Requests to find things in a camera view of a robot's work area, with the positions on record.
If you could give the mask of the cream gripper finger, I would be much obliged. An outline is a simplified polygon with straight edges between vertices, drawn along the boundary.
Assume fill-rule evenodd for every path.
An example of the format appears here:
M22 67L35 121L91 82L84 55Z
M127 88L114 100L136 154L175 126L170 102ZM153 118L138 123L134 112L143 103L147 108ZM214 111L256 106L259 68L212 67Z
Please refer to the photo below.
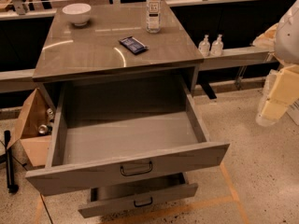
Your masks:
M260 104L260 116L263 119L279 120L299 99L299 65L291 65L277 71L275 84L265 102Z
M278 28L277 24L272 25L264 33L257 36L253 40L252 45L254 47L261 48L261 49L273 49L277 28Z

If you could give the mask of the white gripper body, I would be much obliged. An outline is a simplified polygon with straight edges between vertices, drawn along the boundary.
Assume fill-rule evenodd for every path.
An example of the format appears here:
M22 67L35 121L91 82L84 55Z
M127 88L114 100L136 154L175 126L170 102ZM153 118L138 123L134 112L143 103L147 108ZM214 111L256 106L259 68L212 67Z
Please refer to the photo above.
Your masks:
M265 99L266 103L269 100L268 96L269 96L270 91L272 90L272 88L275 84L277 74L278 74L278 72L276 70L271 70L269 72L268 76L266 77L266 80L265 80L265 83L264 83L264 92L263 92L264 99Z

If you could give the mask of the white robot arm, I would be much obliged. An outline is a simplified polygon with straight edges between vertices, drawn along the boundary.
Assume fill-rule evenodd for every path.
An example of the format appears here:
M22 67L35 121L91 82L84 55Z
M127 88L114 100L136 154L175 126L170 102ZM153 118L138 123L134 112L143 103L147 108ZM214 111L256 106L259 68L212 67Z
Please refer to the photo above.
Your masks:
M299 0L277 24L256 37L253 46L274 49L273 55L283 65L266 77L258 107L257 123L270 126L299 99Z

